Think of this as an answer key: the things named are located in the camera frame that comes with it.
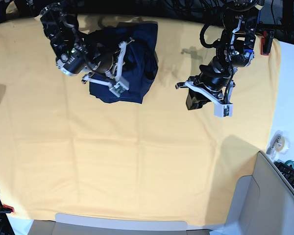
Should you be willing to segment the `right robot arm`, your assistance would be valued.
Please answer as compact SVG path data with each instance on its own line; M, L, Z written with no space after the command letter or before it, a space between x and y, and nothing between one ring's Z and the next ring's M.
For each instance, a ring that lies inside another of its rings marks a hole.
M65 75L76 76L84 72L82 83L95 83L113 89L129 89L122 77L129 37L114 46L105 46L79 30L77 14L68 13L65 1L54 2L40 12L45 36L56 56L56 66Z

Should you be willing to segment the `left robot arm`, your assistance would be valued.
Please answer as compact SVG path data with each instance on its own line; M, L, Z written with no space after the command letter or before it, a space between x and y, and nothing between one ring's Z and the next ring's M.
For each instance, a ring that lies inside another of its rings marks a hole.
M230 98L235 87L233 77L238 68L249 66L254 58L256 27L262 7L259 0L224 2L216 16L201 29L201 45L214 48L216 55L208 65L199 66L200 74L176 84L176 89L188 89L188 110L201 109L212 102L215 116L232 116L233 104ZM209 44L205 41L205 32L216 20L222 20L224 29L220 38Z

